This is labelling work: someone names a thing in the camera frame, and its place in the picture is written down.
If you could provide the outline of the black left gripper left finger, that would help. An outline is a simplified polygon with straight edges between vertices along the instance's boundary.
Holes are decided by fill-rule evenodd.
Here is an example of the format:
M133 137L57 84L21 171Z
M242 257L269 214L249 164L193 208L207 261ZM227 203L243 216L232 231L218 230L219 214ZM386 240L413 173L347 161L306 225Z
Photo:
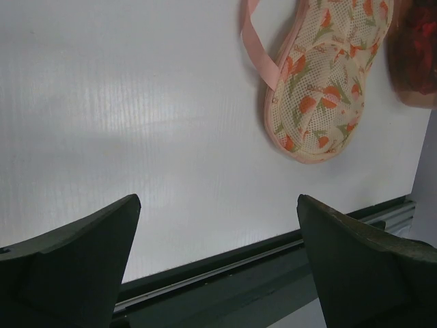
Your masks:
M1 248L2 327L109 327L137 230L132 194Z

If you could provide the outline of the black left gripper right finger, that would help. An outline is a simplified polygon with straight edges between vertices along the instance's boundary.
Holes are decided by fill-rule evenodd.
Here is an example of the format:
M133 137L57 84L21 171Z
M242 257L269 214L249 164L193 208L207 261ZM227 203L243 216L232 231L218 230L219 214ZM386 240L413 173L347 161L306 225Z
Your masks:
M436 248L309 195L297 213L327 327L436 326Z

